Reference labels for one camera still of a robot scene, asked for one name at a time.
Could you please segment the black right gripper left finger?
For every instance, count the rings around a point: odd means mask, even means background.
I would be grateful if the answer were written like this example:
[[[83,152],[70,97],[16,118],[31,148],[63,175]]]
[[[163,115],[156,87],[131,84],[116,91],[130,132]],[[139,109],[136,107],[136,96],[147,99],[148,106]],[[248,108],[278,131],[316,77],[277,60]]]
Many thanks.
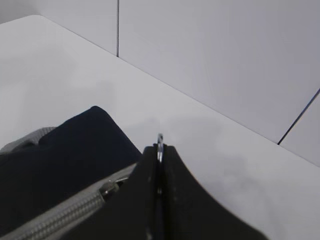
[[[148,146],[129,179],[105,206],[74,231],[76,240],[158,240],[157,149]]]

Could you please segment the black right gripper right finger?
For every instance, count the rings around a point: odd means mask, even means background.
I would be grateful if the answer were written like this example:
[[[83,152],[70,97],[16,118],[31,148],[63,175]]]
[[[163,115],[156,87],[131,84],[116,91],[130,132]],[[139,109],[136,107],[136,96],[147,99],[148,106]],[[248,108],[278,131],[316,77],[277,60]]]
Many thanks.
[[[166,240],[266,239],[200,185],[174,146],[164,146],[162,166]]]

